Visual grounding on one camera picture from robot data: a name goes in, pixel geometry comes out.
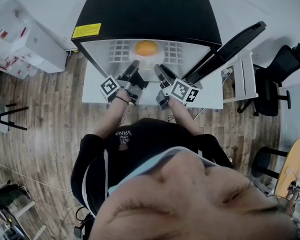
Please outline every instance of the wooden round table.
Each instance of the wooden round table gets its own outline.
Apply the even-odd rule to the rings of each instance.
[[[286,156],[278,181],[275,185],[274,194],[285,198],[288,187],[300,175],[300,138],[295,141],[290,152]]]

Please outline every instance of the eye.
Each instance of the eye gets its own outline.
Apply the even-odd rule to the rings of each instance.
[[[121,204],[116,208],[112,217],[115,218],[118,214],[125,212],[125,211],[132,211],[132,210],[152,210],[158,214],[172,214],[173,212],[167,209],[163,209],[153,204],[144,204],[140,201],[134,202],[133,200],[128,200],[127,202]]]
[[[237,188],[235,191],[230,192],[226,198],[223,200],[223,204],[227,204],[230,201],[236,199],[239,195],[241,195],[244,191],[246,191],[247,189],[251,188],[253,186],[252,182],[250,181],[248,184]]]

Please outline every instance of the white wall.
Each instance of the white wall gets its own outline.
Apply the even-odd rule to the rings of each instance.
[[[297,138],[300,138],[300,84],[280,90],[281,95],[290,92],[291,109],[287,108],[287,102],[281,101],[281,134],[280,143],[292,146]]]
[[[63,49],[75,48],[70,41],[86,0],[18,0]]]
[[[266,30],[248,47],[255,64],[268,66],[282,45],[300,43],[300,0],[210,0],[216,16],[222,42],[230,40],[244,28],[258,22]],[[300,70],[292,74],[283,86],[300,83]]]

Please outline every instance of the bracelet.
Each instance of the bracelet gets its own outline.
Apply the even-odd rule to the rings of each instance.
[[[118,99],[124,101],[127,105],[129,104],[125,99],[123,99],[123,98],[121,98],[121,97],[115,96],[114,98],[118,98]]]

